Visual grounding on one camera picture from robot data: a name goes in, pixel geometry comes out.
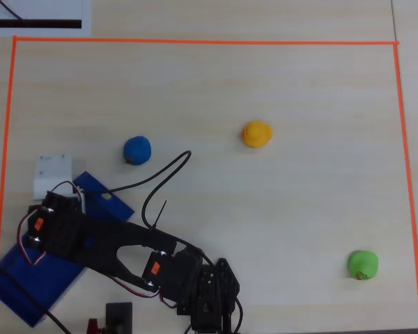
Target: red wire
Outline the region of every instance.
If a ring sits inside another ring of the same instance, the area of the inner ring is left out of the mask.
[[[160,300],[161,303],[165,304],[165,306],[167,306],[168,308],[177,308],[178,307],[178,303],[175,305],[170,305],[169,303],[167,303],[163,298],[162,298],[162,294],[160,292]]]
[[[40,261],[40,259],[41,259],[42,257],[44,257],[44,256],[45,256],[45,252],[43,252],[42,254],[40,254],[40,255],[37,257],[37,259],[36,259],[34,262],[32,262],[32,261],[31,261],[31,259],[30,259],[30,258],[29,258],[29,256],[28,256],[28,254],[26,253],[25,248],[23,247],[23,244],[22,244],[22,225],[23,225],[23,222],[25,222],[26,220],[28,220],[28,218],[29,218],[30,216],[32,216],[33,214],[35,214],[35,212],[36,212],[36,211],[38,211],[38,209],[34,209],[33,211],[31,211],[31,212],[29,212],[28,214],[26,214],[26,215],[22,218],[22,220],[20,221],[19,226],[18,226],[18,228],[17,228],[17,244],[19,245],[20,251],[22,252],[22,254],[23,254],[23,256],[24,256],[25,260],[26,260],[26,261],[28,262],[28,264],[30,264],[31,266],[33,266],[34,264],[37,264],[37,262],[39,262],[39,261]]]

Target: orange tape boundary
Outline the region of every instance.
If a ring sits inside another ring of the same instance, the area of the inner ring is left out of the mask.
[[[282,40],[282,41],[262,41],[262,40],[174,40],[174,39],[155,39],[155,38],[33,38],[13,36],[13,48],[11,51],[11,62],[8,82],[8,99],[6,102],[5,129],[3,135],[3,154],[1,158],[1,178],[0,178],[0,238],[1,223],[3,219],[4,192],[6,184],[6,162],[8,156],[8,137],[11,101],[13,95],[15,53],[17,42],[119,42],[119,43],[163,43],[163,44],[187,44],[187,45],[392,45],[394,50],[394,63],[396,73],[396,86],[398,90],[398,104],[401,119],[401,131],[403,135],[403,149],[405,159],[405,169],[408,183],[410,218],[412,224],[412,237],[415,255],[415,273],[417,279],[418,294],[418,233],[415,218],[415,202],[413,196],[412,174],[410,171],[410,159],[407,140],[407,131],[405,128],[405,114],[403,93],[401,87],[401,73],[398,58],[399,41],[317,41],[317,40]]]
[[[414,197],[413,197],[412,173],[410,172],[410,158],[409,158],[409,146],[408,146],[408,141],[407,141],[407,130],[405,128],[404,101],[403,101],[403,90],[402,90],[402,87],[401,87],[401,71],[399,70],[398,45],[393,45],[393,56],[394,56],[394,61],[395,61],[396,87],[398,89],[399,116],[400,116],[400,119],[401,119],[401,131],[403,133],[405,174],[407,176],[407,186],[408,186],[408,191],[409,191],[410,219],[411,219],[411,223],[412,223],[413,252],[414,252],[414,257],[415,257],[415,273],[416,273],[416,277],[417,277],[417,294],[418,294],[418,231],[417,231],[417,218],[416,218],[416,214],[415,214],[415,201],[414,201]]]

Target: black cable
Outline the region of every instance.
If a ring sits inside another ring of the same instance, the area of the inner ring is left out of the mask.
[[[242,304],[240,304],[240,301],[238,300],[237,297],[235,298],[235,303],[238,306],[238,312],[240,312],[240,318],[238,318],[238,324],[237,324],[237,327],[235,327],[233,334],[238,333],[238,330],[240,329],[240,326],[242,325],[242,321],[243,321],[243,307],[242,307]]]
[[[27,292],[26,289],[23,286],[21,286],[20,283],[18,283],[16,279],[13,278],[6,270],[0,267],[0,273],[6,276],[12,283],[14,283],[14,285],[19,288],[19,290],[25,295],[25,297],[27,297],[28,300],[30,300],[35,306],[37,306],[39,310],[43,311],[48,317],[50,317],[51,320],[54,321],[54,323],[57,326],[59,326],[59,328],[65,334],[71,334],[71,332],[49,310],[47,310],[42,304],[35,300],[34,297],[32,297],[32,295],[29,292]]]
[[[20,21],[24,22],[25,20],[22,19],[19,15],[13,12],[11,8],[9,8],[2,0],[0,0],[0,4],[16,19],[19,19]]]
[[[152,176],[150,176],[149,178],[142,180],[140,182],[134,183],[134,184],[129,184],[127,186],[120,186],[119,188],[115,188],[115,189],[110,189],[110,190],[106,190],[106,191],[102,191],[102,190],[88,190],[88,191],[84,191],[83,193],[115,193],[117,191],[121,191],[121,190],[126,190],[126,189],[130,189],[130,188],[134,188],[136,186],[141,186],[144,183],[147,183],[151,180],[153,180],[154,178],[156,178],[159,174],[163,173],[164,171],[166,171],[167,169],[170,168],[170,166],[172,166],[174,163],[176,163],[179,159],[181,159],[182,157],[184,157],[186,154],[188,154],[188,158],[186,158],[186,160],[177,167],[177,169],[175,169],[170,176],[168,176],[167,181],[170,180],[171,177],[173,177],[187,162],[187,160],[189,160],[190,155],[192,154],[192,152],[190,151],[186,151],[181,153],[180,155],[178,155],[170,164],[168,164],[167,166],[165,166],[162,170],[160,170],[159,172],[157,172],[156,174],[153,174]]]
[[[186,328],[186,330],[185,330],[185,332],[184,332],[184,334],[188,334],[189,333],[189,331],[190,331],[190,327],[191,327],[192,325],[189,325],[187,328]]]
[[[144,201],[144,204],[142,205],[141,218],[142,218],[142,221],[144,222],[144,225],[147,226],[149,229],[152,228],[152,225],[148,223],[147,218],[146,218],[146,208],[147,208],[148,202],[153,197],[153,195],[155,195],[156,192],[158,190],[160,190],[160,188],[162,186],[164,186],[176,173],[178,173],[180,171],[180,169],[189,161],[190,156],[192,155],[192,152],[191,151],[186,151],[186,152],[181,153],[169,165],[167,165],[160,172],[158,172],[158,173],[162,173],[164,170],[166,170],[168,167],[170,167],[171,165],[176,163],[179,159],[181,159],[181,157],[184,157],[185,155],[187,155],[187,156],[183,160],[183,162],[177,168],[175,168],[175,170],[172,173],[170,173],[164,180],[162,180],[155,188],[153,188],[151,193],[148,194],[146,200]]]

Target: light wood surface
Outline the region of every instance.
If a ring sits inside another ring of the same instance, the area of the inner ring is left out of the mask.
[[[96,1],[93,36],[393,40],[393,29],[389,1]],[[0,122],[9,57],[10,40],[0,39]],[[238,138],[251,118],[274,127],[261,152]],[[133,168],[121,146],[140,133],[153,156]],[[67,150],[76,174],[118,186],[187,149],[191,160],[154,197],[148,218],[166,198],[161,228],[229,259],[242,333],[418,327],[391,47],[19,44],[1,254],[30,204],[35,155]],[[137,211],[132,221],[141,222],[154,184],[120,194]],[[381,260],[364,285],[346,275],[358,248]],[[121,252],[137,272],[147,256]],[[111,301],[134,301],[135,333],[182,333],[188,324],[90,270],[53,312],[83,333]],[[0,333],[54,327],[30,329],[0,302]]]

